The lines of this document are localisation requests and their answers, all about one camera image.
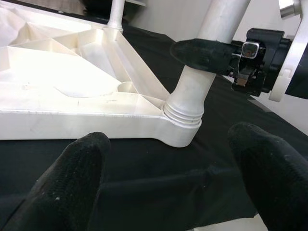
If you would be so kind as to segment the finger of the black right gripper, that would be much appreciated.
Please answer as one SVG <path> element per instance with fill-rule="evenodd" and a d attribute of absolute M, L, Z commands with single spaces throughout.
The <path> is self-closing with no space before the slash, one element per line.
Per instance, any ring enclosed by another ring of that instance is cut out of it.
<path fill-rule="evenodd" d="M 170 54 L 182 64 L 201 71 L 226 74 L 237 45 L 206 39 L 182 40 L 170 47 Z"/>

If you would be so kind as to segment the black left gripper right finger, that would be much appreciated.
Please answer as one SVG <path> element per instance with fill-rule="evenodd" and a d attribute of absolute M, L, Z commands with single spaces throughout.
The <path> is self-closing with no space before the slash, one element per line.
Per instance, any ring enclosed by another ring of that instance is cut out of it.
<path fill-rule="evenodd" d="M 308 162 L 287 141 L 251 123 L 228 131 L 245 189 L 269 231 L 308 229 Z"/>

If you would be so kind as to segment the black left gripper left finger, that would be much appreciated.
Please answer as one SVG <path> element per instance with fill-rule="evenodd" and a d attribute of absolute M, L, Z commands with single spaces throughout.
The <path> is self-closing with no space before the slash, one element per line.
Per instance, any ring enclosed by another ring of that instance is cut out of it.
<path fill-rule="evenodd" d="M 98 198 L 110 140 L 93 132 L 70 143 L 36 181 L 3 231 L 86 231 Z"/>

